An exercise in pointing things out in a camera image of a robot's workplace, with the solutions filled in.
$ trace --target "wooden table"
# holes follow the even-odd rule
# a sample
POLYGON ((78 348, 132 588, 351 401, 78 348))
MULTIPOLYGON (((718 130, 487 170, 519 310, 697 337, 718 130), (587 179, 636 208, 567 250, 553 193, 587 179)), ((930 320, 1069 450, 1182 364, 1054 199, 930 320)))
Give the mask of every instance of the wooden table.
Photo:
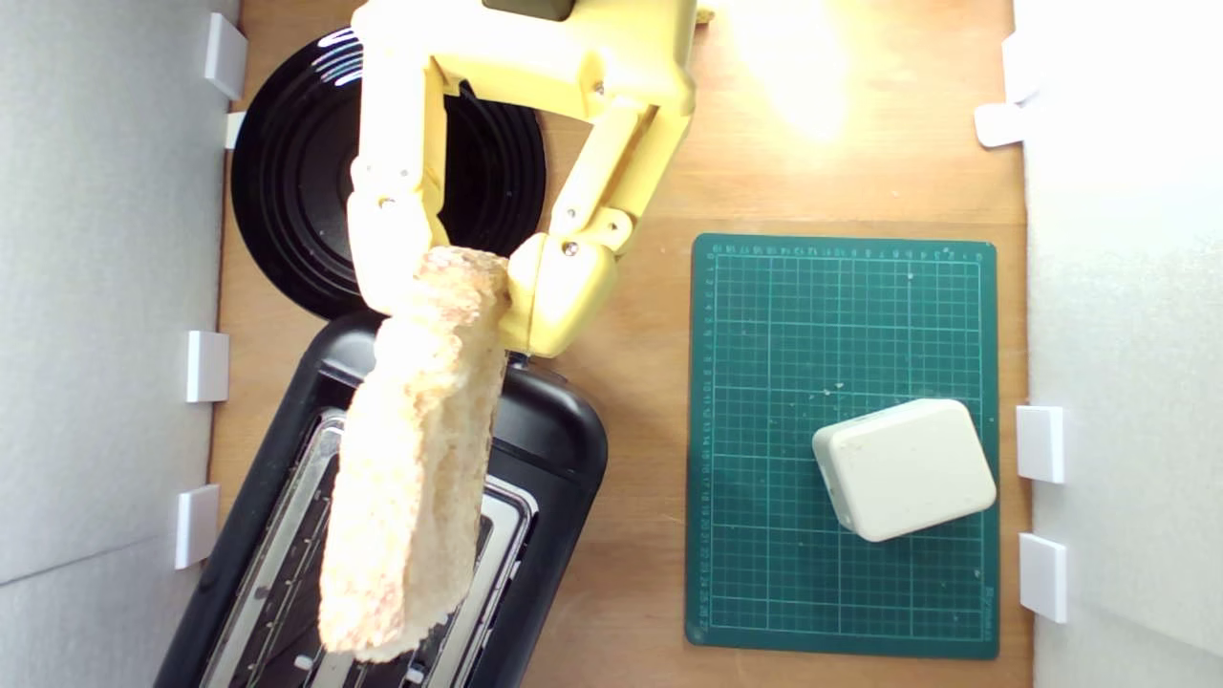
MULTIPOLYGON (((355 0, 245 0, 247 95, 355 0)), ((1029 688, 1032 622, 1018 601, 1015 477, 1026 397, 1025 210, 1018 149, 976 143, 972 109, 1002 98, 998 0, 723 0, 698 32, 691 134, 598 320, 553 368, 597 408, 610 463, 526 686, 899 684, 1029 688), (693 648, 684 640, 690 247, 702 231, 988 240, 998 246, 1002 654, 992 662, 693 648)), ((236 104, 238 109, 245 103, 236 104)), ((552 193, 586 125, 544 117, 552 193)), ((212 480, 227 512, 322 321, 258 271, 226 209, 220 329, 232 346, 212 480)))

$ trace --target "white wall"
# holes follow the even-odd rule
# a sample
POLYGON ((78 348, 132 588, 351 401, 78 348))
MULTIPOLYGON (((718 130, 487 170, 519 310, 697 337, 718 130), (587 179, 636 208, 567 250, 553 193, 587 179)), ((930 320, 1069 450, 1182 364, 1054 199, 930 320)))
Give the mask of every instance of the white wall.
POLYGON ((1037 688, 1223 686, 1223 7, 1016 0, 1027 105, 1031 398, 1066 413, 1068 623, 1037 688))
POLYGON ((237 0, 0 0, 0 686, 142 686, 198 571, 175 494, 212 409, 225 98, 208 12, 237 0))

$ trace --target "black round tray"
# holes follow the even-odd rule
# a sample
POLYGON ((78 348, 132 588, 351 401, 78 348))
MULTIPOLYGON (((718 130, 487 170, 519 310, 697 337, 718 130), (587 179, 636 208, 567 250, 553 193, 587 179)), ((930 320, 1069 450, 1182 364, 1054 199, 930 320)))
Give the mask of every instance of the black round tray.
MULTIPOLYGON (((259 269, 303 308, 333 319, 364 307, 345 205, 357 154, 362 48, 349 28, 281 64, 251 101, 230 171, 234 215, 259 269)), ((534 110, 445 99, 445 204, 453 243, 509 255, 534 232, 547 170, 534 110)))

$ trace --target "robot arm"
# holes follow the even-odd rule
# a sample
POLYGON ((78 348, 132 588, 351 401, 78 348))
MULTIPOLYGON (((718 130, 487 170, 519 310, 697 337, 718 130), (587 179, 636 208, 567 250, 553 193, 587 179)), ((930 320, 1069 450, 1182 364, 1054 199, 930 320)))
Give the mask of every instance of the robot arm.
POLYGON ((687 132, 695 0, 578 0, 564 21, 481 0, 369 0, 349 237, 362 295, 393 313, 413 255, 446 243, 444 95, 591 122, 545 233, 510 257, 508 349, 555 357, 603 304, 616 262, 687 132))

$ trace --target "cutting mat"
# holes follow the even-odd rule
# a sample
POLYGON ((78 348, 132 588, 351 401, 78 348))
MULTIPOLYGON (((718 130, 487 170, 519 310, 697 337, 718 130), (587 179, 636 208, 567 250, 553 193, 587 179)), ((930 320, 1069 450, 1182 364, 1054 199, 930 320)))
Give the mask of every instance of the cutting mat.
POLYGON ((998 506, 871 544, 811 451, 824 425, 954 398, 998 479, 993 247, 706 233, 692 255, 689 639, 996 657, 998 506))

